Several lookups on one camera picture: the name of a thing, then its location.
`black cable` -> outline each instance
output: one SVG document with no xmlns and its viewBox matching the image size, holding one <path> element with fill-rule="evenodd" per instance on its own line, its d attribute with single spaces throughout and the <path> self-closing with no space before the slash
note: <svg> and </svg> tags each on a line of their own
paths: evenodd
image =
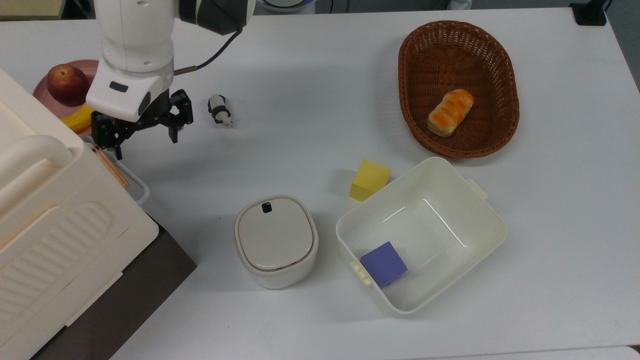
<svg viewBox="0 0 640 360">
<path fill-rule="evenodd" d="M 220 50 L 218 50 L 217 53 L 213 54 L 213 56 L 211 56 L 207 61 L 201 63 L 200 65 L 183 67 L 182 69 L 178 69 L 178 70 L 173 72 L 173 75 L 174 76 L 178 76 L 178 75 L 186 74 L 188 72 L 193 72 L 193 71 L 196 71 L 196 70 L 200 70 L 203 67 L 207 66 L 213 60 L 215 60 L 217 57 L 219 57 L 220 54 L 222 54 L 222 52 L 229 46 L 229 44 L 231 44 L 231 42 L 234 41 L 234 39 L 237 38 L 238 35 L 240 35 L 241 33 L 242 33 L 242 28 L 239 28 L 238 31 L 236 31 L 233 35 L 231 35 L 231 37 L 227 40 L 227 42 L 225 42 L 225 44 L 222 45 Z"/>
</svg>

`wicker basket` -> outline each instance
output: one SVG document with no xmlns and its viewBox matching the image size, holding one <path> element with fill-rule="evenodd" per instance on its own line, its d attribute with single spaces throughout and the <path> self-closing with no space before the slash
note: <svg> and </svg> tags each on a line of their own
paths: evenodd
<svg viewBox="0 0 640 360">
<path fill-rule="evenodd" d="M 413 137 L 450 158 L 480 158 L 505 146 L 516 131 L 520 105 L 511 60 L 486 31 L 466 22 L 430 22 L 400 48 L 400 107 Z M 470 92 L 473 108 L 455 132 L 427 130 L 429 113 L 457 88 Z"/>
</svg>

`red apple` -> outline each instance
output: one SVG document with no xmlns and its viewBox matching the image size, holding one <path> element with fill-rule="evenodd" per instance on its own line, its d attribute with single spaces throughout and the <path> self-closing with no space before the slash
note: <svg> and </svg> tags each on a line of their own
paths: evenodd
<svg viewBox="0 0 640 360">
<path fill-rule="evenodd" d="M 56 65 L 47 74 L 47 89 L 65 106 L 80 106 L 86 101 L 89 80 L 82 70 L 69 64 Z"/>
</svg>

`black button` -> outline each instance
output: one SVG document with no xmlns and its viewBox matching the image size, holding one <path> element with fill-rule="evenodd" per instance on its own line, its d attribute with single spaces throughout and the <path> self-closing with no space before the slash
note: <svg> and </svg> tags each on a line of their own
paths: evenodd
<svg viewBox="0 0 640 360">
<path fill-rule="evenodd" d="M 129 89 L 127 85 L 116 83 L 115 81 L 112 81 L 111 84 L 109 84 L 109 87 L 119 92 L 127 92 Z"/>
<path fill-rule="evenodd" d="M 145 109 L 147 108 L 147 106 L 149 106 L 150 103 L 151 103 L 151 93 L 147 92 L 147 94 L 145 95 L 145 98 L 142 99 L 142 102 L 140 103 L 140 107 L 138 108 L 138 116 L 142 115 L 142 113 L 145 112 Z"/>
</svg>

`bread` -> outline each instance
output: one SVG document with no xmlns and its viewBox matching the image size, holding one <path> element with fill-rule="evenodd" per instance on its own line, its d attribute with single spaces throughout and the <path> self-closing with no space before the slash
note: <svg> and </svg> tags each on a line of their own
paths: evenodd
<svg viewBox="0 0 640 360">
<path fill-rule="evenodd" d="M 473 105 L 474 97 L 466 90 L 447 92 L 442 102 L 429 114 L 427 129 L 443 138 L 450 136 Z"/>
</svg>

